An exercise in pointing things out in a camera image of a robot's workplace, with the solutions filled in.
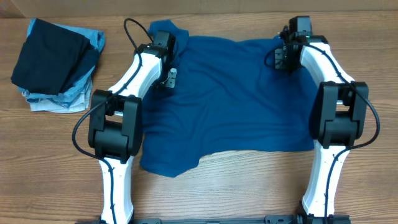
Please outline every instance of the wooden table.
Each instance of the wooden table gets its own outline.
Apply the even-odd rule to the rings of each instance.
[[[297,14],[262,13],[137,16],[145,27],[171,18],[190,35],[233,40],[271,38]],[[354,223],[398,223],[398,13],[314,12],[313,29],[330,41],[340,65],[366,81],[381,117],[378,140],[353,151],[343,168],[336,213]],[[106,46],[94,76],[108,89],[132,62],[125,17],[47,19],[104,30]],[[83,113],[33,113],[10,77],[26,37],[28,19],[0,20],[0,223],[73,223],[97,219],[103,207],[98,161],[80,154],[71,132]],[[133,24],[138,44],[148,43]],[[374,132],[368,110],[360,141]],[[78,132],[87,144],[88,122]],[[134,160],[132,199],[136,218],[235,218],[293,213],[307,188],[313,151],[227,151],[205,156],[199,167],[174,179],[144,171]]]

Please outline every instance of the dark blue shirt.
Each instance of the dark blue shirt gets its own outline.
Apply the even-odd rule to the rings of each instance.
[[[153,22],[149,32],[157,30],[178,40],[177,79],[175,88],[150,90],[143,100],[145,170],[175,177],[215,152],[313,149],[308,118],[317,88],[310,74],[264,65],[279,38],[190,37],[171,21]]]

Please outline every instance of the table surface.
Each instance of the table surface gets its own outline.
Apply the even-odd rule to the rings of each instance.
[[[233,40],[271,38],[288,20],[305,13],[137,16],[144,27],[171,18],[190,35]],[[381,117],[377,141],[353,151],[344,165],[336,213],[354,223],[398,223],[398,13],[312,12],[313,29],[329,40],[340,65],[370,88]],[[94,76],[108,89],[132,62],[125,17],[47,19],[104,30],[106,46]],[[28,19],[0,20],[0,223],[73,223],[97,219],[103,208],[98,161],[80,154],[71,141],[83,113],[31,112],[10,77],[26,36]],[[138,44],[148,43],[133,24]],[[358,142],[374,132],[368,110]],[[87,144],[88,122],[78,131]],[[132,199],[136,218],[238,218],[291,214],[307,188],[313,151],[226,151],[205,156],[199,166],[172,179],[151,174],[134,159]]]

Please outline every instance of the light blue folded cloth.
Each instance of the light blue folded cloth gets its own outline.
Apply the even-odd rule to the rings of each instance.
[[[27,29],[27,36],[29,36],[30,32],[32,31],[35,21],[36,19],[30,20],[30,24]],[[105,34],[103,31],[86,29],[81,27],[70,27],[60,24],[55,24],[55,25],[84,35],[90,40],[90,44],[94,46],[95,49],[98,49],[99,52],[102,52],[105,45]],[[82,93],[84,94],[87,92],[87,86],[91,81],[91,74],[94,72],[94,70],[95,70],[95,65],[90,69],[90,71],[88,71],[79,80],[77,80],[73,84],[73,86],[69,88],[65,93],[59,93],[58,95],[30,93],[28,90],[25,90],[20,87],[18,87],[18,90],[22,92],[22,95],[26,98],[26,101],[28,103],[40,103],[43,100],[47,100],[57,105],[60,105],[64,108],[69,108],[80,94]]]

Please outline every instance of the stack of folded clothes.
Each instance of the stack of folded clothes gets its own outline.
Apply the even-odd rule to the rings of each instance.
[[[32,111],[83,111],[104,44],[103,31],[32,19],[11,81]]]

